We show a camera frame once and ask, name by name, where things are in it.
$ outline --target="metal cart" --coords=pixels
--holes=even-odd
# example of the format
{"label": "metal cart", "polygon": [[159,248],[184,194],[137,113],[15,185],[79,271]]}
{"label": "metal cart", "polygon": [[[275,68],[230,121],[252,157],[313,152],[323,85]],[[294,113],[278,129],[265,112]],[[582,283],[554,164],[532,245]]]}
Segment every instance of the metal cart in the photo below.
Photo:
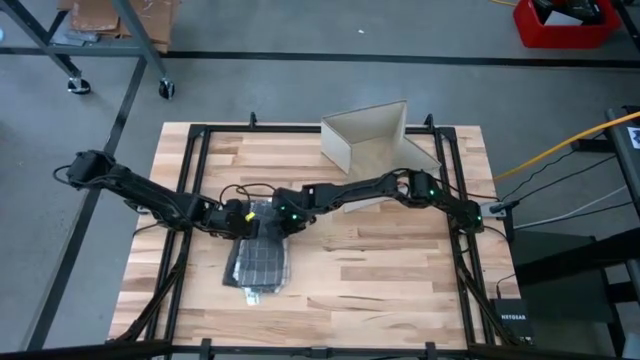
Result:
{"label": "metal cart", "polygon": [[160,79],[158,92],[165,99],[171,99],[175,85],[167,74],[160,54],[153,47],[149,35],[144,30],[129,0],[112,0],[113,7],[131,33],[130,39],[107,39],[85,46],[57,45],[51,38],[68,15],[60,11],[49,30],[38,22],[19,0],[0,0],[0,11],[4,11],[33,40],[62,71],[69,76],[67,89],[70,93],[85,95],[91,92],[91,85],[82,78],[82,71],[71,61],[71,56],[142,56]]}

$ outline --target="cardboard box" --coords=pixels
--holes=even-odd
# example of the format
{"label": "cardboard box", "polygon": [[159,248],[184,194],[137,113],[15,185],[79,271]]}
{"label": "cardboard box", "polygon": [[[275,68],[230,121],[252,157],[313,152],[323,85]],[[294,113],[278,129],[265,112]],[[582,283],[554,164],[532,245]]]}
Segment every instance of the cardboard box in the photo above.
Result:
{"label": "cardboard box", "polygon": [[[149,38],[161,52],[167,52],[171,26],[180,0],[130,0]],[[94,31],[103,36],[127,37],[131,33],[120,21],[111,0],[59,0],[59,10],[71,16],[71,28]]]}
{"label": "cardboard box", "polygon": [[[322,153],[347,173],[347,182],[379,177],[397,168],[436,175],[440,163],[406,138],[406,117],[406,101],[325,116],[320,124]],[[344,210],[385,200],[345,204]]]}

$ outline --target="gray floor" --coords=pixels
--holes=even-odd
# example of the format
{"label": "gray floor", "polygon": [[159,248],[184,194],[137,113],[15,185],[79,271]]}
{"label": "gray floor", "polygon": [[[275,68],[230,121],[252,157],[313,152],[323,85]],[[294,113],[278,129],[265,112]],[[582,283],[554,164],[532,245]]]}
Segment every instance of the gray floor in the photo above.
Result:
{"label": "gray floor", "polygon": [[[55,16],[54,2],[26,3],[45,24]],[[172,48],[638,58],[622,30],[593,51],[526,49],[511,11],[484,0],[192,0],[180,7]],[[6,37],[2,45],[30,46],[3,14],[0,27]],[[0,351],[21,346],[82,196],[54,182],[50,172],[69,163],[74,152],[104,144],[135,66],[133,59],[74,61],[91,81],[90,96],[67,94],[63,74],[44,57],[0,56],[0,186],[5,194],[0,202]],[[635,71],[226,60],[168,60],[166,65],[177,84],[176,97],[171,102],[158,97],[157,80],[147,71],[116,153],[143,175],[150,171],[166,121],[246,121],[255,111],[263,122],[317,122],[325,114],[407,99],[412,123],[433,113],[438,124],[481,125],[492,169],[500,173],[599,124],[606,108],[640,104]],[[602,158],[574,155],[528,188]],[[528,174],[498,183],[499,193]],[[611,162],[527,199],[516,220],[563,213],[622,184]],[[619,194],[608,203],[627,199]],[[104,340],[135,220],[119,199],[102,195],[47,346]],[[540,230],[605,237],[637,222],[630,208],[622,208]],[[610,275],[624,276],[620,271]],[[637,305],[625,306],[627,329],[640,329],[637,310]],[[569,332],[556,324],[537,326],[543,338],[566,339],[575,350],[611,351],[601,327],[576,324]],[[584,341],[576,341],[576,334]]]}

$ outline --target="wooden table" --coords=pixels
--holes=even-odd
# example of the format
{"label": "wooden table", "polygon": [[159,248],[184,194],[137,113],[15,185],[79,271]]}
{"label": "wooden table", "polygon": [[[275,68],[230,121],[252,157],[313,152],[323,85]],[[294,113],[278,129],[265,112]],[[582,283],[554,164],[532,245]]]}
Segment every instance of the wooden table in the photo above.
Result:
{"label": "wooden table", "polygon": [[[190,125],[164,125],[151,180],[175,189]],[[456,130],[467,190],[495,194],[480,128]],[[409,137],[435,156],[433,136]],[[196,150],[190,177],[197,158]],[[319,134],[214,133],[201,193],[217,199],[232,183],[298,189],[344,178],[321,154]],[[138,227],[153,222],[142,216]],[[499,221],[485,224],[503,230]],[[151,299],[165,235],[156,227],[134,238],[110,337],[121,334]],[[477,243],[487,292],[495,296],[496,281],[514,272],[509,247],[489,229],[477,235]],[[466,349],[446,216],[437,209],[407,209],[387,201],[320,216],[291,237],[290,283],[277,295],[263,296],[257,306],[248,306],[241,290],[221,285],[231,245],[194,232],[174,343],[199,345],[211,338],[219,346],[420,349],[433,341],[438,349]],[[519,297],[515,278],[503,281],[500,290],[504,297]],[[482,341],[479,309],[470,298],[476,337]],[[164,334],[167,304],[168,299],[158,338]]]}

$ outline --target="red container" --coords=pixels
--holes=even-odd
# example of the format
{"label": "red container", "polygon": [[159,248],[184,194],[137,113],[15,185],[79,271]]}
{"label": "red container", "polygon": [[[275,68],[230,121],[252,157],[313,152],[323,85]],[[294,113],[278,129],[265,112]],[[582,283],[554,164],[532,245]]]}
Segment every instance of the red container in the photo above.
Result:
{"label": "red container", "polygon": [[520,0],[513,12],[522,43],[530,48],[593,49],[602,45],[620,26],[611,0],[595,0],[604,16],[601,25],[544,26],[538,19],[532,0]]}

